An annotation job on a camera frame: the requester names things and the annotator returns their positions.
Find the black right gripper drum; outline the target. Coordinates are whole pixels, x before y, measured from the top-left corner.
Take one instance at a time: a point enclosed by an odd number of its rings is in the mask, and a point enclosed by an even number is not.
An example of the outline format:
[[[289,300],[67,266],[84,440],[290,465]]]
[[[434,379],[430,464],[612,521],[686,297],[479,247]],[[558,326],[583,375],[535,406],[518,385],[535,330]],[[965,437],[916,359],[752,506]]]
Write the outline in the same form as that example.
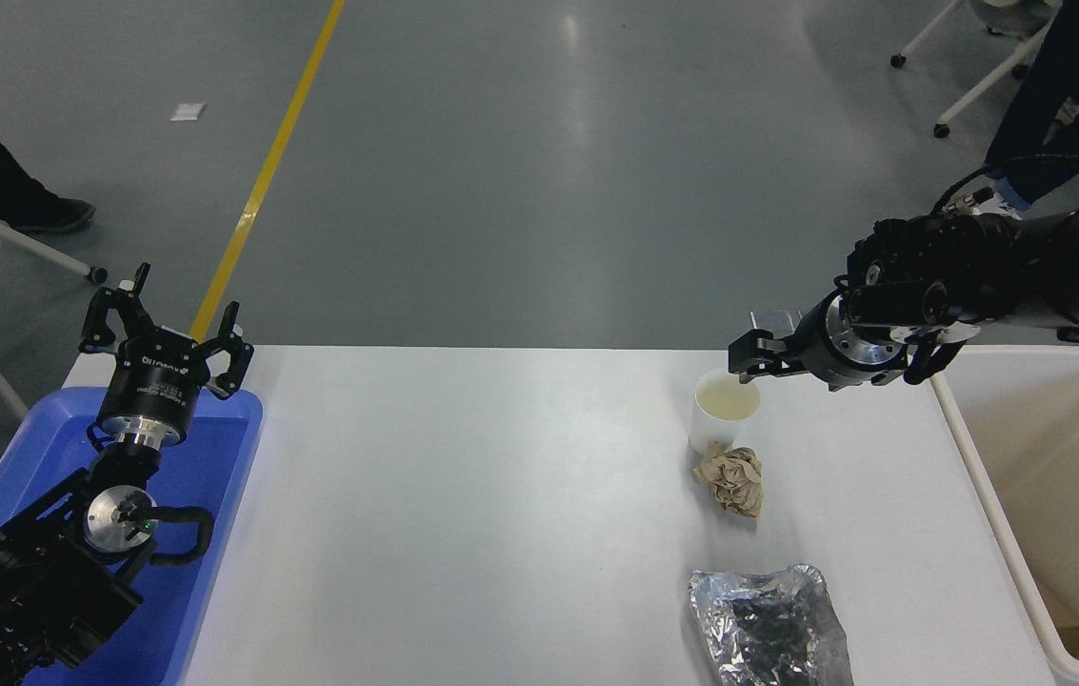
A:
[[[838,392],[849,385],[849,378],[844,375],[845,365],[828,332],[829,308],[836,299],[838,293],[829,293],[812,308],[806,310],[787,340],[788,365],[827,382],[831,392]]]

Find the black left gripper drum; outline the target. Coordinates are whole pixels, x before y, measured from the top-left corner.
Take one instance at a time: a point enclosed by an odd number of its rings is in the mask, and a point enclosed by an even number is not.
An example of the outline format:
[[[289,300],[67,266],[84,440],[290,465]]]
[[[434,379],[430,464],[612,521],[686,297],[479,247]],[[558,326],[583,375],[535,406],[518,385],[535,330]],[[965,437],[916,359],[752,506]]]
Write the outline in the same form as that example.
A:
[[[190,433],[207,359],[195,340],[156,329],[131,335],[117,348],[115,373],[98,413],[107,435],[150,434],[159,443],[181,443]]]

